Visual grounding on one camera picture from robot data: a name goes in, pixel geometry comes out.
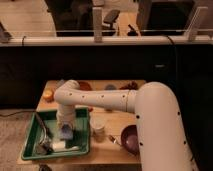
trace desk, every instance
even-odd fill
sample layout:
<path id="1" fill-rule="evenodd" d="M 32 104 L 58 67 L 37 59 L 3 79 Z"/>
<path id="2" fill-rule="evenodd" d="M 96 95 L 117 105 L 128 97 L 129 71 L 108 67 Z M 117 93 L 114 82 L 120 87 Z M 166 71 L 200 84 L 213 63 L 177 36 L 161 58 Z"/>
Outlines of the desk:
<path id="1" fill-rule="evenodd" d="M 87 81 L 93 90 L 104 90 L 107 84 L 113 84 L 117 88 L 122 87 L 125 84 L 130 83 L 132 80 L 118 81 Z M 144 80 L 135 80 L 140 87 L 145 83 Z M 55 89 L 58 81 L 48 81 L 45 89 Z M 57 109 L 56 102 L 46 102 L 42 97 L 37 107 L 37 111 Z M 120 112 L 120 111 L 107 111 L 103 108 L 94 107 L 90 112 L 90 116 L 102 115 L 107 119 L 105 127 L 105 135 L 102 137 L 102 141 L 97 141 L 96 137 L 91 134 L 90 152 L 83 156 L 67 157 L 67 158 L 54 158 L 48 160 L 34 160 L 23 161 L 21 154 L 18 158 L 18 164 L 139 164 L 140 156 L 134 156 L 128 153 L 120 146 L 113 144 L 109 141 L 107 135 L 113 135 L 120 141 L 121 131 L 127 126 L 136 123 L 135 115 Z"/>
<path id="2" fill-rule="evenodd" d="M 119 14 L 117 23 L 119 27 L 119 36 L 127 36 L 127 33 L 130 31 L 128 25 L 130 24 L 140 36 L 138 26 L 136 24 L 137 12 L 121 12 Z"/>

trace dark red bowl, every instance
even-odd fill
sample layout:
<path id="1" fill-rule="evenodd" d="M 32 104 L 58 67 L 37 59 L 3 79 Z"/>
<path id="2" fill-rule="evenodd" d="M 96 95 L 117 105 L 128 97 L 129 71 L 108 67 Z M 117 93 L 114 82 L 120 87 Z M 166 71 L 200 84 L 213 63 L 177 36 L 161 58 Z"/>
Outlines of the dark red bowl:
<path id="1" fill-rule="evenodd" d="M 139 154 L 138 134 L 136 125 L 129 125 L 121 133 L 122 146 L 134 155 Z"/>

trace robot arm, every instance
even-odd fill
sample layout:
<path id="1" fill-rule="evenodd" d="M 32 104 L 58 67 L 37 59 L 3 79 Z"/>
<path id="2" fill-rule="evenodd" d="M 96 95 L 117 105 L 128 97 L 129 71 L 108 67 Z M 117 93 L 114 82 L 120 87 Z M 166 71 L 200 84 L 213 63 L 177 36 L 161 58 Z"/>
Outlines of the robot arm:
<path id="1" fill-rule="evenodd" d="M 68 81 L 56 90 L 57 118 L 73 119 L 76 104 L 135 113 L 143 171 L 192 171 L 192 154 L 174 93 L 164 84 L 147 83 L 138 91 L 80 91 Z"/>

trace white container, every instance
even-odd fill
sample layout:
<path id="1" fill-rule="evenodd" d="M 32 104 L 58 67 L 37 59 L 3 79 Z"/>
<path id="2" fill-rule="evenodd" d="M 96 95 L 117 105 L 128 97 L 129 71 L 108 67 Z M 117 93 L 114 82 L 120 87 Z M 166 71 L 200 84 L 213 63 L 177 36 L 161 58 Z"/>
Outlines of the white container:
<path id="1" fill-rule="evenodd" d="M 103 116 L 92 116 L 90 118 L 90 126 L 95 134 L 103 134 L 105 125 L 106 119 Z"/>

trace white plastic piece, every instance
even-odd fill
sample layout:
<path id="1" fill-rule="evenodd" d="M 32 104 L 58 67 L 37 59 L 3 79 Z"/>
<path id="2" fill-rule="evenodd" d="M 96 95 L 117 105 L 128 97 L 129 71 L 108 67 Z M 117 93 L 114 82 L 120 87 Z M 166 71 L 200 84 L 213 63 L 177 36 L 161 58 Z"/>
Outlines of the white plastic piece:
<path id="1" fill-rule="evenodd" d="M 164 84 L 143 85 L 135 112 L 144 171 L 191 171 L 190 154 L 177 99 Z"/>

